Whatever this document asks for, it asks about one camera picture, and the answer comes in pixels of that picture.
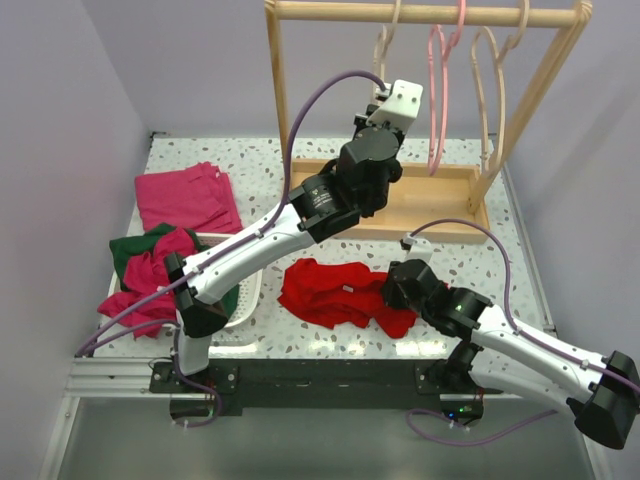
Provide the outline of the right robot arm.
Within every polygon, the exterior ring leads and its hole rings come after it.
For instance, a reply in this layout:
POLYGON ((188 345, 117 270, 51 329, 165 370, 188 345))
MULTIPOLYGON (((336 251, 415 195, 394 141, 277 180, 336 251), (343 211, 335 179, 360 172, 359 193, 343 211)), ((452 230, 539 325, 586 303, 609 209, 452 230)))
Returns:
POLYGON ((423 371, 430 382, 536 400, 572 416, 591 440, 624 448, 639 415, 639 373, 628 355, 588 351, 515 320, 487 297, 448 286, 420 259, 392 262, 382 295, 387 306, 410 309, 458 339, 447 359, 423 371))

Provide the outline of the red t shirt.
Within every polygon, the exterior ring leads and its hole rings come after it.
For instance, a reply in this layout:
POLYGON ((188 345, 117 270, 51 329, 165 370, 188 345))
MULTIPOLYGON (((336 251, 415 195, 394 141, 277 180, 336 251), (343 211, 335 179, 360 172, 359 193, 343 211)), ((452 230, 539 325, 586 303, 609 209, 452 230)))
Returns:
POLYGON ((352 324, 364 329, 374 320, 388 337, 400 339, 417 315, 384 303, 386 279, 385 272, 361 262, 329 265, 302 258, 286 269, 278 302, 297 318, 324 328, 352 324))

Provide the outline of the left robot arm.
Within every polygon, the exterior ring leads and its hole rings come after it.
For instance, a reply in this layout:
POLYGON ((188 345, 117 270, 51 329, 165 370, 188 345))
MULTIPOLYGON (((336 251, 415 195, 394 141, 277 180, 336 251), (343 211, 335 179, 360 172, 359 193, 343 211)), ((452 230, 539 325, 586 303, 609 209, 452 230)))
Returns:
POLYGON ((354 137, 338 157, 289 192, 267 217, 204 253, 166 258, 181 326, 171 375, 177 386, 196 392, 205 385, 212 336, 228 322, 221 300, 232 287, 387 205, 389 186, 402 175, 397 155, 418 110, 393 98, 369 106, 356 118, 354 137))

